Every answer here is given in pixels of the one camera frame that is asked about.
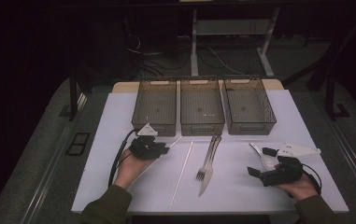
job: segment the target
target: knife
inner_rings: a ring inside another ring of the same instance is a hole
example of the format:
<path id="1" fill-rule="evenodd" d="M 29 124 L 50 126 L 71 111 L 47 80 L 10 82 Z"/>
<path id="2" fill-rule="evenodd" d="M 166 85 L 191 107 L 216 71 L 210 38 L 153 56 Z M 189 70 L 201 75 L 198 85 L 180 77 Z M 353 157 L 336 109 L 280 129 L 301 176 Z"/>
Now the knife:
<path id="1" fill-rule="evenodd" d="M 221 141 L 221 136 L 220 135 L 216 136 L 216 141 L 213 143 L 212 146 L 212 152 L 209 157 L 209 162 L 206 165 L 205 177 L 201 184 L 200 193 L 198 194 L 198 197 L 201 197 L 201 195 L 204 193 L 207 185 L 209 184 L 210 178 L 213 175 L 212 163 L 213 163 L 213 159 L 215 158 L 216 148 L 218 148 L 218 144 L 220 141 Z"/>

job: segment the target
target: desk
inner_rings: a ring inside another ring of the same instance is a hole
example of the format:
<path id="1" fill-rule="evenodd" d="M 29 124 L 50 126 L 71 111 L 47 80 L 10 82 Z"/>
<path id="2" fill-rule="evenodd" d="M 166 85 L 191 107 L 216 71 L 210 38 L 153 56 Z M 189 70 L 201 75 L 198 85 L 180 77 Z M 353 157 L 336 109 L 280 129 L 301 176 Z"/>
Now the desk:
<path id="1" fill-rule="evenodd" d="M 201 183 L 195 180 L 195 175 L 204 162 L 210 137 L 195 136 L 176 198 L 170 206 L 192 141 L 190 136 L 182 137 L 128 189 L 134 197 L 128 215 L 249 215 L 294 211 L 294 200 L 287 197 L 286 193 L 276 188 L 263 187 L 259 179 L 249 176 L 247 172 L 247 166 L 264 171 L 259 156 L 250 148 L 248 142 L 255 142 L 259 147 L 278 148 L 283 142 L 290 142 L 315 148 L 290 93 L 282 90 L 276 80 L 265 80 L 264 85 L 277 117 L 277 123 L 269 135 L 232 136 L 224 127 L 214 160 L 214 175 L 200 198 L 198 192 Z M 107 190 L 111 165 L 125 135 L 133 129 L 131 117 L 135 108 L 137 87 L 137 82 L 117 83 L 108 96 L 73 203 L 73 212 L 81 212 L 89 202 L 98 199 Z M 156 141 L 170 145 L 179 136 L 178 120 L 175 137 L 157 137 Z M 320 175 L 323 184 L 322 196 L 332 209 L 336 212 L 348 212 L 320 155 L 307 156 L 300 160 Z"/>

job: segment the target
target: person's left hand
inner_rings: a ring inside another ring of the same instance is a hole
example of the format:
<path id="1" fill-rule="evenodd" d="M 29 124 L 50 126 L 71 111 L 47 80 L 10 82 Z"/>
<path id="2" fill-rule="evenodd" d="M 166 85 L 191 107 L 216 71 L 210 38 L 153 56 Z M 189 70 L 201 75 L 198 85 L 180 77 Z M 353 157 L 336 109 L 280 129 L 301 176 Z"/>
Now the person's left hand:
<path id="1" fill-rule="evenodd" d="M 156 160 L 142 161 L 132 155 L 129 149 L 125 149 L 120 156 L 119 170 L 113 185 L 128 189 L 131 183 L 154 161 Z"/>

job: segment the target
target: gray carpet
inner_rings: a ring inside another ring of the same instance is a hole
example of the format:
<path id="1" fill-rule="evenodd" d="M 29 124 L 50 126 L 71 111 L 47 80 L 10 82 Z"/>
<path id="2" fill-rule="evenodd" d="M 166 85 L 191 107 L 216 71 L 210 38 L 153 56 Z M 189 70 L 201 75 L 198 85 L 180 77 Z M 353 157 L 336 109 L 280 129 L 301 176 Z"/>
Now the gray carpet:
<path id="1" fill-rule="evenodd" d="M 233 45 L 230 42 L 225 45 L 221 43 L 215 45 L 211 42 L 202 44 L 214 49 L 234 70 L 259 74 L 266 78 L 255 52 L 259 40 L 243 39 L 241 41 L 236 41 Z M 273 39 L 267 56 L 277 79 L 283 80 L 312 64 L 318 60 L 328 46 L 328 43 L 314 43 L 304 47 L 304 42 L 305 40 L 301 37 Z M 201 48 L 200 54 L 202 56 L 199 60 L 201 75 L 232 74 L 228 69 L 221 68 L 219 59 L 206 48 Z M 168 70 L 157 65 L 158 71 L 165 76 L 184 76 L 190 74 L 190 61 L 188 63 L 186 61 L 188 56 L 189 52 L 184 51 L 177 57 L 158 56 L 152 58 L 152 61 L 165 68 L 179 67 L 179 69 Z M 141 71 L 141 75 L 151 76 L 153 74 L 149 71 Z M 309 77 L 310 74 L 286 86 L 285 89 L 291 91 L 293 100 L 315 144 L 322 149 L 322 158 L 349 207 L 350 212 L 341 214 L 341 216 L 356 223 L 356 176 L 342 153 L 341 144 L 335 137 L 328 117 L 324 114 L 323 91 L 306 90 L 305 85 Z M 347 108 L 351 117 L 339 118 L 335 125 L 342 130 L 356 153 L 356 103 L 343 87 L 337 87 L 336 101 Z M 61 88 L 52 97 L 47 111 L 39 121 L 31 141 L 0 196 L 0 223 L 20 223 L 29 207 L 34 209 L 32 210 L 34 215 L 25 219 L 29 223 L 78 223 L 79 215 L 72 213 L 70 208 L 110 90 L 110 86 L 94 88 L 93 92 L 87 95 L 87 103 L 79 111 L 77 118 L 68 121 L 68 118 L 59 116 L 64 106 L 68 105 L 69 97 L 68 82 L 62 83 Z M 74 134 L 79 132 L 91 133 L 89 144 L 83 155 L 66 156 L 64 152 L 68 144 Z M 49 164 L 54 164 L 53 169 L 50 170 Z M 46 174 L 52 174 L 50 184 L 43 185 L 45 190 L 42 194 L 36 193 L 37 186 L 44 183 L 42 180 Z M 42 200 L 39 200 L 40 204 L 35 208 L 30 206 L 34 195 L 43 196 L 40 197 Z M 296 214 L 270 217 L 273 224 L 294 223 L 296 219 Z M 229 223 L 242 223 L 242 221 L 229 221 Z"/>

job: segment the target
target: fork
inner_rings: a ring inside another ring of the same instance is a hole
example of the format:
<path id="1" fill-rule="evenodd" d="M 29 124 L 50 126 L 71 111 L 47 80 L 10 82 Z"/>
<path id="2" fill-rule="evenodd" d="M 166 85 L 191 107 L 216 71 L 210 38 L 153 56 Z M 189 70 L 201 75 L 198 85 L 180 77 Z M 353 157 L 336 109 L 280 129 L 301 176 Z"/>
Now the fork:
<path id="1" fill-rule="evenodd" d="M 195 178 L 196 180 L 201 180 L 204 178 L 207 161 L 209 159 L 210 153 L 212 151 L 212 146 L 215 144 L 215 141 L 216 141 L 216 136 L 213 136 L 212 139 L 210 140 L 209 148 L 207 149 L 204 165 L 198 170 L 197 177 Z"/>
<path id="2" fill-rule="evenodd" d="M 211 163 L 213 162 L 213 158 L 215 157 L 215 153 L 216 153 L 216 148 L 218 147 L 220 141 L 221 141 L 220 135 L 212 137 L 212 140 L 210 141 L 208 152 L 206 154 L 206 160 L 204 162 L 204 166 L 201 167 L 200 170 L 198 171 L 198 174 L 196 177 L 197 180 L 203 181 L 204 176 L 206 174 L 206 168 L 209 165 L 211 165 Z"/>

